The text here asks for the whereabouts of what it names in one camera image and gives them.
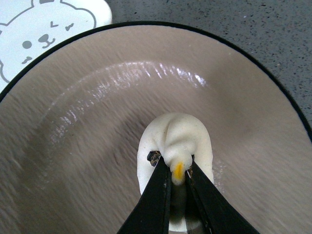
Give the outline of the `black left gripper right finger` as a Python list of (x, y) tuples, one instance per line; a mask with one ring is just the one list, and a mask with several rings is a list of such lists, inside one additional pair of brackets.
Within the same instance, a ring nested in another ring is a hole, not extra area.
[(186, 225), (189, 234), (257, 234), (254, 228), (218, 191), (192, 155), (186, 171)]

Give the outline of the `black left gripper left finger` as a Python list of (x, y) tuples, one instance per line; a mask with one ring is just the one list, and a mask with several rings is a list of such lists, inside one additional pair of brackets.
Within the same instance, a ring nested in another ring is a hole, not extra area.
[(133, 211), (119, 229), (119, 234), (167, 234), (171, 203), (171, 172), (163, 157)]

